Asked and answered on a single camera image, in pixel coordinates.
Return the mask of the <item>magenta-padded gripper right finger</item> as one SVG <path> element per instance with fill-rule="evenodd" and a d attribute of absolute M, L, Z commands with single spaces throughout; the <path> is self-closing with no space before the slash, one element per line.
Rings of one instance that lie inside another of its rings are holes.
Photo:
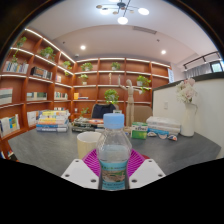
<path fill-rule="evenodd" d="M 165 177 L 165 173 L 153 159 L 146 159 L 136 150 L 131 151 L 127 164 L 127 175 L 130 189 L 146 186 Z"/>

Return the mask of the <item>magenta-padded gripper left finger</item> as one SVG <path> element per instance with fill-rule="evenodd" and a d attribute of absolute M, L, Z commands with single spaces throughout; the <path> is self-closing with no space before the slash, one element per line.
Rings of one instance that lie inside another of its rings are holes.
<path fill-rule="evenodd" d="M 82 159 L 74 159 L 62 174 L 62 178 L 84 188 L 97 189 L 99 175 L 100 165 L 96 150 L 92 150 Z"/>

